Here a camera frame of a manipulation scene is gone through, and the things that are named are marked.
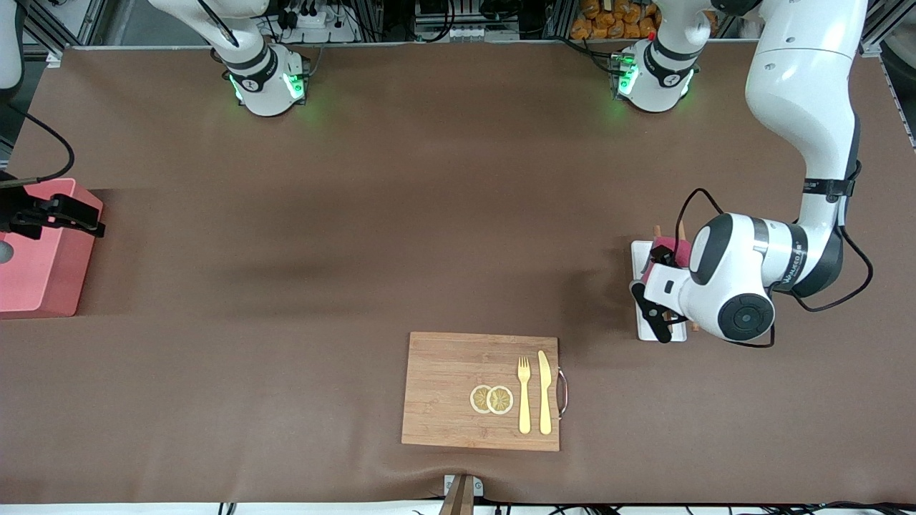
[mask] grey ball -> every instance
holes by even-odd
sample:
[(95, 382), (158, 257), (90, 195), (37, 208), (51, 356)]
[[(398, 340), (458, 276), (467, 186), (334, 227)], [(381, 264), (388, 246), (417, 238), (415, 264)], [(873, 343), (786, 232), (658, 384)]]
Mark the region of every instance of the grey ball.
[(13, 246), (5, 241), (0, 241), (0, 265), (13, 258)]

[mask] metal handle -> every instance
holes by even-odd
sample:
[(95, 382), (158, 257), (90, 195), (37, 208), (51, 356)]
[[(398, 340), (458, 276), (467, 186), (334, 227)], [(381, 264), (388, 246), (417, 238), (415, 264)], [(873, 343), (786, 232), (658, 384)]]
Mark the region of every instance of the metal handle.
[[(563, 374), (563, 369), (557, 367), (557, 377), (563, 380), (563, 407), (560, 408), (560, 416), (557, 420), (563, 420), (563, 414), (566, 412), (566, 407), (570, 403), (570, 384), (566, 380), (566, 374)], [(557, 406), (560, 405), (560, 390), (557, 389)]]

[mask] brown tablecloth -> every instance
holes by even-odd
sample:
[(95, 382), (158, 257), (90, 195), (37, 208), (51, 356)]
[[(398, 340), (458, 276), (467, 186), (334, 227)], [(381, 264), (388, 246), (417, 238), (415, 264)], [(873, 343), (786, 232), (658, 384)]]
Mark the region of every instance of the brown tablecloth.
[[(916, 501), (916, 156), (878, 60), (851, 77), (874, 285), (821, 314), (778, 298), (770, 350), (635, 338), (629, 243), (692, 188), (796, 216), (752, 52), (711, 45), (648, 115), (560, 45), (335, 48), (264, 119), (206, 51), (68, 51), (32, 112), (108, 236), (78, 316), (0, 323), (0, 500), (422, 498), (466, 471), (502, 501)], [(26, 126), (10, 171), (63, 160)], [(818, 301), (863, 270), (849, 253)], [(562, 450), (400, 444), (410, 331), (558, 336)]]

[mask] yellow knife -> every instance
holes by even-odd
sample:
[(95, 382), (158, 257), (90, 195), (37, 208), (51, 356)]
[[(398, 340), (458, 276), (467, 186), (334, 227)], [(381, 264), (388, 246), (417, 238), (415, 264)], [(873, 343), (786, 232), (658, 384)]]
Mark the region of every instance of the yellow knife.
[(551, 385), (551, 366), (547, 363), (547, 355), (544, 351), (538, 351), (538, 361), (540, 362), (540, 433), (551, 433), (551, 406), (548, 401), (547, 388)]

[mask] fork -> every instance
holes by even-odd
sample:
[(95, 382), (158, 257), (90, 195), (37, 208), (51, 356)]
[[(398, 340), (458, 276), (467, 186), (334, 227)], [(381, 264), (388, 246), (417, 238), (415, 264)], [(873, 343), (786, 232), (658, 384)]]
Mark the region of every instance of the fork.
[(518, 359), (518, 382), (521, 383), (521, 406), (518, 410), (518, 430), (522, 434), (531, 433), (531, 411), (528, 407), (528, 381), (531, 379), (531, 366), (526, 357)]

